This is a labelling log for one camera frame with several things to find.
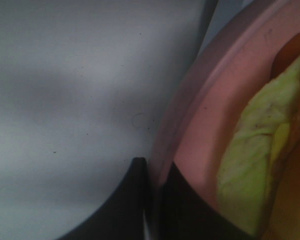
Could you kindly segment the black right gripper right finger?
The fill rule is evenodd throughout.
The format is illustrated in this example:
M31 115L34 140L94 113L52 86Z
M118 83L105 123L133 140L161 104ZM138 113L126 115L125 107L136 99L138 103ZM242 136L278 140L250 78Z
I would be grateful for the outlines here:
M192 189L175 164L163 186L159 238L162 240L252 240Z

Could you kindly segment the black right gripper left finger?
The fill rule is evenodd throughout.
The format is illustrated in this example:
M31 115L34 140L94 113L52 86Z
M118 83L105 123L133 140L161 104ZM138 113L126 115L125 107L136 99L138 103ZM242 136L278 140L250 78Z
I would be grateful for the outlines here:
M145 158L132 159L124 178L102 206L61 240L142 240L147 193Z

